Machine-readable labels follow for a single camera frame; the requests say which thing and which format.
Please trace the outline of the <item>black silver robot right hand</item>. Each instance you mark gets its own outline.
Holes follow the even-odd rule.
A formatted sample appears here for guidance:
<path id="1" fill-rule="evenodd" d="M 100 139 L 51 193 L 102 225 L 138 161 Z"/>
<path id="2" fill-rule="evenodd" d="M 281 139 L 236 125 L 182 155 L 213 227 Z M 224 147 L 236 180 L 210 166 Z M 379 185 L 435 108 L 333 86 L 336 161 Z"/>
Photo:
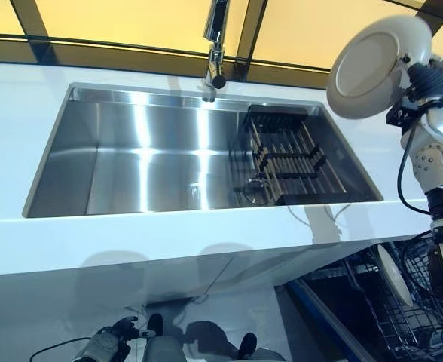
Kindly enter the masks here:
<path id="1" fill-rule="evenodd" d="M 404 90 L 404 99 L 419 107 L 443 103 L 443 57 L 433 54 L 428 63 L 421 63 L 405 54 L 399 62 L 404 66 L 410 83 Z"/>

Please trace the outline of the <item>black silver robot left hand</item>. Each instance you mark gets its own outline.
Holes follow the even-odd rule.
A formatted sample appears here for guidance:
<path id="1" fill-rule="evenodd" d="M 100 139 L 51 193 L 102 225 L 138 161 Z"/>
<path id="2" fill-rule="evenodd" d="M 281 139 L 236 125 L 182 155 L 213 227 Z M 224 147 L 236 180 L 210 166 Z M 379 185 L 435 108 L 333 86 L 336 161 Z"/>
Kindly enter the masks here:
<path id="1" fill-rule="evenodd" d="M 139 329 L 136 327 L 137 316 L 121 318 L 111 326 L 103 327 L 102 331 L 115 336 L 119 342 L 127 342 L 139 338 Z"/>

